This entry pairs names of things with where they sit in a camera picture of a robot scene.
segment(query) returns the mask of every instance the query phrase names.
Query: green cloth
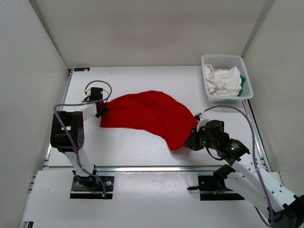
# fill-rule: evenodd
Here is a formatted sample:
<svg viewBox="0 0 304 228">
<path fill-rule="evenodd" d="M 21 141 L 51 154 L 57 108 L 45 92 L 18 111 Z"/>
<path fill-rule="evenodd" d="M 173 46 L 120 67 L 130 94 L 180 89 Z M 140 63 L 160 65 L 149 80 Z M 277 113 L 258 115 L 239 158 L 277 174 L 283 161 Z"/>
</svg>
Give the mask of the green cloth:
<svg viewBox="0 0 304 228">
<path fill-rule="evenodd" d="M 245 83 L 245 81 L 246 81 L 246 78 L 244 77 L 244 76 L 240 76 L 241 77 L 241 79 L 242 79 L 242 82 L 241 82 L 241 90 L 239 91 L 239 93 L 238 93 L 238 95 L 237 96 L 240 96 L 241 94 L 242 94 L 242 92 L 243 92 L 243 84 Z"/>
</svg>

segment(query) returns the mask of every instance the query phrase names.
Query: red t-shirt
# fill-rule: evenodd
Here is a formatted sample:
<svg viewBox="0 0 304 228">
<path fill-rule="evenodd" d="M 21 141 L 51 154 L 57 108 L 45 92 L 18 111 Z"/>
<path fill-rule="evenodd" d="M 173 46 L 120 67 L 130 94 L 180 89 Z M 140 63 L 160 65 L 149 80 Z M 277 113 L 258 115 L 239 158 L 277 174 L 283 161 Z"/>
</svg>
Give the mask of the red t-shirt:
<svg viewBox="0 0 304 228">
<path fill-rule="evenodd" d="M 170 150 L 184 146 L 197 126 L 189 109 L 169 95 L 158 91 L 127 94 L 106 103 L 109 112 L 102 116 L 101 127 L 129 127 L 163 137 Z"/>
</svg>

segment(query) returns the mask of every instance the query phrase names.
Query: gray wall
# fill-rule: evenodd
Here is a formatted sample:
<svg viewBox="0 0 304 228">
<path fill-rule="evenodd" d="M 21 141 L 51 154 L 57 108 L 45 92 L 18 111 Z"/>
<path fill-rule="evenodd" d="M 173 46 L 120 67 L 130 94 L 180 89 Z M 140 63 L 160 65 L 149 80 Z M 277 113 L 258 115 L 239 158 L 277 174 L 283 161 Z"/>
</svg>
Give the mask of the gray wall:
<svg viewBox="0 0 304 228">
<path fill-rule="evenodd" d="M 200 65 L 241 55 L 265 0 L 36 0 L 55 46 L 75 66 Z"/>
<path fill-rule="evenodd" d="M 303 0 L 276 0 L 245 56 L 271 167 L 298 194 L 304 189 L 303 12 Z"/>
<path fill-rule="evenodd" d="M 27 0 L 0 6 L 0 227 L 19 225 L 68 70 Z"/>
</svg>

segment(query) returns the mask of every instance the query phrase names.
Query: laundry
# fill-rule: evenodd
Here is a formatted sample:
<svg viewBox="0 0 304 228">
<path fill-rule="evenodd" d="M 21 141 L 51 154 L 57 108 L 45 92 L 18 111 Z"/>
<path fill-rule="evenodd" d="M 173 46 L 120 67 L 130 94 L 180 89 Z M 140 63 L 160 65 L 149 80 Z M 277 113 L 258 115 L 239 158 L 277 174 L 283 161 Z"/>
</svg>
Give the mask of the laundry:
<svg viewBox="0 0 304 228">
<path fill-rule="evenodd" d="M 240 71 L 235 66 L 230 70 L 214 71 L 211 64 L 205 64 L 208 92 L 213 96 L 238 96 L 242 89 Z"/>
<path fill-rule="evenodd" d="M 159 91 L 127 94 L 105 103 L 101 127 L 129 127 L 159 135 L 170 150 L 184 146 L 198 122 L 183 104 Z"/>
</svg>

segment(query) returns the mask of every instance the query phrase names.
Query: red fabric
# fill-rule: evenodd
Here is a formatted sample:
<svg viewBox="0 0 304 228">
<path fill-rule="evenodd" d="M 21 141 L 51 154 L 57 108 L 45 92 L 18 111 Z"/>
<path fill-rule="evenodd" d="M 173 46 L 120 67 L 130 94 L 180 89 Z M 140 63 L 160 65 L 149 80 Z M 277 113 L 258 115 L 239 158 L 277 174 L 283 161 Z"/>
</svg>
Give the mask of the red fabric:
<svg viewBox="0 0 304 228">
<path fill-rule="evenodd" d="M 182 147 L 197 125 L 187 107 L 158 91 L 127 94 L 106 103 L 101 127 L 130 127 L 163 137 L 170 150 Z"/>
</svg>

